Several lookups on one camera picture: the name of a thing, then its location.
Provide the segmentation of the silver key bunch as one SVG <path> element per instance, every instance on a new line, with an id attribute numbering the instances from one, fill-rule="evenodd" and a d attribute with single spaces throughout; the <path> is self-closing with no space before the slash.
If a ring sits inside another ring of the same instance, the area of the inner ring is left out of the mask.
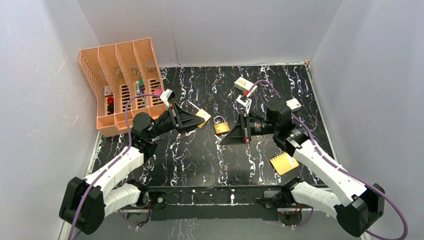
<path id="1" fill-rule="evenodd" d="M 186 133 L 184 134 L 184 136 L 185 136 L 185 137 L 189 137 L 190 135 L 194 134 L 195 132 L 196 132 L 196 130 L 188 131 L 188 132 L 186 132 Z"/>

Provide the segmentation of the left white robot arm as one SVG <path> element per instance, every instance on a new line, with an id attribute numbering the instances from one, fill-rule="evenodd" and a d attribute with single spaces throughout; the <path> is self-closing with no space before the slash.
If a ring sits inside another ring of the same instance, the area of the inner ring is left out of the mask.
<path id="1" fill-rule="evenodd" d="M 177 130 L 191 132 L 206 120 L 173 103 L 157 119 L 140 112 L 132 119 L 130 143 L 113 160 L 84 178 L 74 177 L 67 186 L 59 209 L 59 217 L 86 235 L 94 233 L 111 213 L 134 205 L 144 208 L 149 203 L 147 187 L 130 180 L 118 183 L 141 167 L 155 153 L 154 138 Z"/>

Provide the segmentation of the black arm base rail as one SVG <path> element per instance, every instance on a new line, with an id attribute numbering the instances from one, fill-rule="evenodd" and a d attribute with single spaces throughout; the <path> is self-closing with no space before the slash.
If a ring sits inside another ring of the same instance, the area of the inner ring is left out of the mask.
<path id="1" fill-rule="evenodd" d="M 88 184 L 78 178 L 72 179 L 67 186 L 59 216 L 64 221 L 74 224 L 77 229 L 90 235 L 102 224 L 105 217 L 128 205 L 149 210 L 163 210 L 171 205 L 194 205 L 200 212 L 187 213 L 187 216 L 217 218 L 205 210 L 208 206 L 237 206 L 241 210 L 250 205 L 262 205 L 267 209 L 277 209 L 293 204 L 302 204 L 325 212 L 335 218 L 339 225 L 350 235 L 359 237 L 367 229 L 369 207 L 360 195 L 353 195 L 348 204 L 343 205 L 335 192 L 325 191 L 301 181 L 292 179 L 286 185 L 277 188 L 241 186 L 228 187 L 192 187 L 181 190 L 162 191 L 157 187 L 147 187 L 136 180 L 131 180 L 106 194 L 100 187 L 88 191 Z"/>

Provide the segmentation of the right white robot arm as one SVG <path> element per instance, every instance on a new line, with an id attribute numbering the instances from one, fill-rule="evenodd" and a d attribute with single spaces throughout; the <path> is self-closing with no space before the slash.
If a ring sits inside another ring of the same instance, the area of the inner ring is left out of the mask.
<path id="1" fill-rule="evenodd" d="M 240 95 L 239 117 L 220 145 L 248 144 L 252 136 L 272 135 L 275 144 L 289 156 L 308 167 L 331 191 L 325 191 L 293 178 L 282 187 L 282 202 L 288 207 L 298 203 L 335 218 L 350 235 L 361 237 L 384 214 L 385 190 L 377 183 L 366 185 L 354 179 L 295 121 L 292 109 L 282 99 L 266 104 L 266 116 L 250 113 L 251 99 Z"/>

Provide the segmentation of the brass padlock long shackle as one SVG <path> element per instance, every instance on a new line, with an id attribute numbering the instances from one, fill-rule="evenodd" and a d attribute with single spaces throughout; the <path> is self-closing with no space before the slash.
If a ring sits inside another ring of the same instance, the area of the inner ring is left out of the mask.
<path id="1" fill-rule="evenodd" d="M 194 103 L 192 103 L 191 101 L 188 101 L 189 104 L 191 104 L 195 109 L 197 109 L 197 113 L 195 114 L 198 117 L 203 118 L 203 122 L 200 123 L 197 127 L 199 129 L 201 129 L 208 121 L 209 119 L 212 117 L 209 113 L 207 113 L 203 108 L 199 108 L 198 106 L 196 106 Z"/>

